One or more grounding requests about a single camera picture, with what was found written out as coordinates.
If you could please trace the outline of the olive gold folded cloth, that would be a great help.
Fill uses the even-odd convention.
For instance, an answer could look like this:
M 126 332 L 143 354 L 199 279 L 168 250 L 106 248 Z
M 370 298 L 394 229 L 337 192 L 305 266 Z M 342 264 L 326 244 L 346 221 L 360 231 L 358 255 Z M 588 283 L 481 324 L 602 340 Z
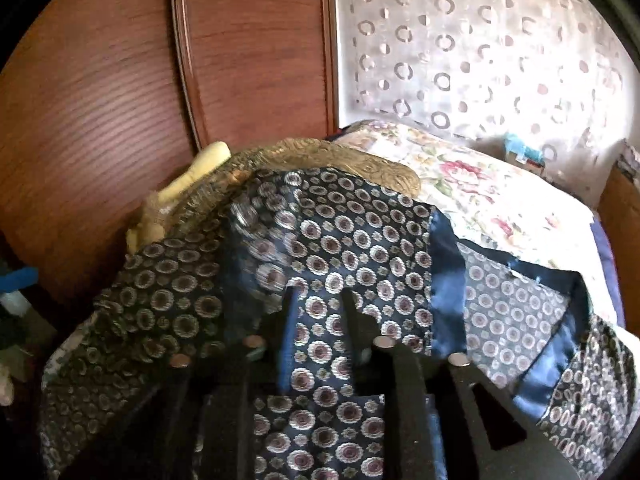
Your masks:
M 164 215 L 165 233 L 181 235 L 191 231 L 258 172 L 314 168 L 345 171 L 411 198 L 421 192 L 418 175 L 399 162 L 336 142 L 284 139 L 265 148 L 240 151 L 219 167 L 207 170 L 179 195 L 175 206 Z

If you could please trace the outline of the wooden wardrobe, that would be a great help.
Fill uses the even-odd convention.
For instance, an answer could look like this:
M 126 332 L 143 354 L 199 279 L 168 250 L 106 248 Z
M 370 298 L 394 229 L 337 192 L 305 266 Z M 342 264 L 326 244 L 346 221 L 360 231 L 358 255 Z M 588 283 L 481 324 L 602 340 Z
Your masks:
M 1 231 L 48 308 L 108 279 L 207 144 L 334 132 L 332 2 L 49 2 L 1 72 Z

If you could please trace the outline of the wooden window cabinet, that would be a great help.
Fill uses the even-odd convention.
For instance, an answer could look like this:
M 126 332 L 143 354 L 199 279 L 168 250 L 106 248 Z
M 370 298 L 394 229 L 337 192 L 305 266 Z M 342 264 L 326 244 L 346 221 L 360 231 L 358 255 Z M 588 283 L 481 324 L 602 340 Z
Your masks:
M 639 191 L 617 166 L 608 176 L 598 213 L 612 246 L 627 330 L 639 335 Z

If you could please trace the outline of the navy patterned silk garment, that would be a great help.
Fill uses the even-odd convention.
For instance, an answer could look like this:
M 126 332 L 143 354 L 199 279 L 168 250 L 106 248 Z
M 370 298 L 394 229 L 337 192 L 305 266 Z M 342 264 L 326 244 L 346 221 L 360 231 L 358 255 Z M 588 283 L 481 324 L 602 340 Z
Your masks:
M 421 356 L 460 352 L 576 471 L 627 473 L 638 347 L 582 277 L 454 235 L 435 207 L 333 168 L 266 170 L 186 234 L 129 257 L 42 381 L 52 479 L 166 479 L 196 363 L 258 332 L 300 288 L 291 390 L 258 396 L 253 479 L 386 479 L 380 394 L 358 393 L 341 292 Z

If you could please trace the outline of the floral pink quilt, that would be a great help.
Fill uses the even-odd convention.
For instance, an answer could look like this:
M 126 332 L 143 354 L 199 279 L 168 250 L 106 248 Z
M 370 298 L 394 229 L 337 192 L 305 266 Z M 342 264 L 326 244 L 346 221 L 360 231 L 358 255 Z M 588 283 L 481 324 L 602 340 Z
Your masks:
M 594 214 L 576 198 L 524 169 L 396 122 L 358 122 L 337 142 L 412 169 L 420 200 L 446 214 L 457 237 L 582 274 L 597 315 L 617 322 Z

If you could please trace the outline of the circle patterned sheer curtain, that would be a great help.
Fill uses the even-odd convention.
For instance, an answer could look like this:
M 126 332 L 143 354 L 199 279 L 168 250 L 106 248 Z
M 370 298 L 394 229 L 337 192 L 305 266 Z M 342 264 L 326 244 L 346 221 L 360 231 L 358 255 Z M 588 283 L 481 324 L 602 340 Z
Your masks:
M 335 0 L 338 122 L 397 120 L 490 154 L 505 136 L 600 200 L 639 74 L 588 0 Z

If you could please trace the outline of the blue tissue box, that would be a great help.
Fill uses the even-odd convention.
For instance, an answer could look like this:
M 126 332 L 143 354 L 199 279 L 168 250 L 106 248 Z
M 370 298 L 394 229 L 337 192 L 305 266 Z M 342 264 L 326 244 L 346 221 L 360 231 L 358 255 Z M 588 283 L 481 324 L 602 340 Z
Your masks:
M 518 136 L 506 133 L 503 137 L 504 160 L 515 167 L 526 170 L 541 177 L 546 168 L 546 161 L 541 151 L 528 146 Z

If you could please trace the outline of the yellow plush toy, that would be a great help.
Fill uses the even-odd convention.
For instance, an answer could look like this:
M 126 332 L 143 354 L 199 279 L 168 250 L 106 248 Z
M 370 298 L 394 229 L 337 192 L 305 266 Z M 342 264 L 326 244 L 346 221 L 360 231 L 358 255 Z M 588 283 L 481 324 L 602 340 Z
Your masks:
M 133 255 L 146 245 L 162 240 L 174 224 L 175 209 L 192 186 L 231 157 L 224 142 L 214 142 L 200 151 L 183 174 L 143 202 L 137 220 L 126 232 L 126 246 Z

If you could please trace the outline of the blue bed sheet edge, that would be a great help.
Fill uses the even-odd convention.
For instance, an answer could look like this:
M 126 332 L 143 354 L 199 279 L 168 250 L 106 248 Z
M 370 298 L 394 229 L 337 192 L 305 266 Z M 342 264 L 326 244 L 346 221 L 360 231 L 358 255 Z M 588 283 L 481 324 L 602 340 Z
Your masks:
M 608 240 L 608 236 L 606 235 L 602 223 L 598 218 L 593 219 L 591 231 L 601 261 L 606 288 L 608 289 L 608 294 L 612 300 L 612 305 L 616 315 L 616 322 L 620 327 L 625 328 L 626 320 L 623 300 L 622 295 L 620 294 L 620 282 L 618 281 L 611 243 Z

